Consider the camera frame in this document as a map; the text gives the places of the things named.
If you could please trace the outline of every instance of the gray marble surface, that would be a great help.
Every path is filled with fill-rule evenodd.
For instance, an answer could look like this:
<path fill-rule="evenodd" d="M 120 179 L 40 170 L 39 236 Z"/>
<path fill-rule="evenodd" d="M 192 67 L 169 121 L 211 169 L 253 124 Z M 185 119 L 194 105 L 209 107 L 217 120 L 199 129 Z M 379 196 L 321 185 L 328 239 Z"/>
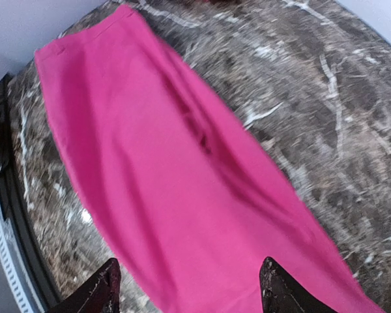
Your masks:
<path fill-rule="evenodd" d="M 243 121 L 366 294 L 391 312 L 391 47 L 332 0 L 129 4 Z M 61 36 L 118 5 L 105 3 Z M 67 296 L 112 252 L 70 186 L 33 63 L 13 79 L 9 95 L 29 214 Z M 126 269 L 121 308 L 156 312 Z"/>

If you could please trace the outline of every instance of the pink fabric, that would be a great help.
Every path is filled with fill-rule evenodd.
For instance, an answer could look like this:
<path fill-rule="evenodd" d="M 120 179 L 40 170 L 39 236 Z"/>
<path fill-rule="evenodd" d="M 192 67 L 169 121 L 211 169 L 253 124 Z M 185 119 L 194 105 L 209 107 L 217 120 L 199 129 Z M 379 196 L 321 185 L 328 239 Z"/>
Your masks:
<path fill-rule="evenodd" d="M 163 312 L 260 313 L 272 256 L 338 312 L 382 312 L 213 90 L 127 6 L 36 52 L 72 186 Z"/>

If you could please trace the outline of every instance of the folded cloth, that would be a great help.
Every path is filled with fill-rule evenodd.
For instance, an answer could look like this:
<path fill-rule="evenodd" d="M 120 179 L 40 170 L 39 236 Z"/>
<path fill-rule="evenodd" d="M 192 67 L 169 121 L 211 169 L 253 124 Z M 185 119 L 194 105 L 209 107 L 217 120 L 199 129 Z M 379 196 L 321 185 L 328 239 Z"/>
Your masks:
<path fill-rule="evenodd" d="M 267 256 L 338 312 L 382 312 L 261 146 L 137 12 L 122 5 L 35 61 L 74 190 L 163 312 L 261 312 Z"/>

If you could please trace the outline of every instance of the white wall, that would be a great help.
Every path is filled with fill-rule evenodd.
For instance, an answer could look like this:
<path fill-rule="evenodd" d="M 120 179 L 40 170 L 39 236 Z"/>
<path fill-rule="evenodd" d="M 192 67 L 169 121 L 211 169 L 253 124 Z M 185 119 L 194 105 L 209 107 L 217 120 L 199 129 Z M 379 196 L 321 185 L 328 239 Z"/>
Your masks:
<path fill-rule="evenodd" d="M 391 0 L 338 1 L 391 42 Z M 0 78 L 8 71 L 16 74 L 33 58 L 35 49 L 103 2 L 0 0 Z"/>
<path fill-rule="evenodd" d="M 0 0 L 0 79 L 104 0 Z"/>

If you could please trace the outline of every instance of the marble countertop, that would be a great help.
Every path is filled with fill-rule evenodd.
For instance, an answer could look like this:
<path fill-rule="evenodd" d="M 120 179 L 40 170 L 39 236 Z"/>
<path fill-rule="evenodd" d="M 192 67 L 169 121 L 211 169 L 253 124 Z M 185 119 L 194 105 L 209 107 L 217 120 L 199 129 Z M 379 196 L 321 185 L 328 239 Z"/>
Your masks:
<path fill-rule="evenodd" d="M 391 46 L 333 0 L 127 3 L 225 100 L 366 294 L 391 312 Z M 108 1 L 61 36 L 118 6 Z M 67 296 L 113 254 L 70 186 L 33 63 L 12 80 L 9 96 L 29 214 Z M 122 271 L 122 312 L 157 312 Z"/>

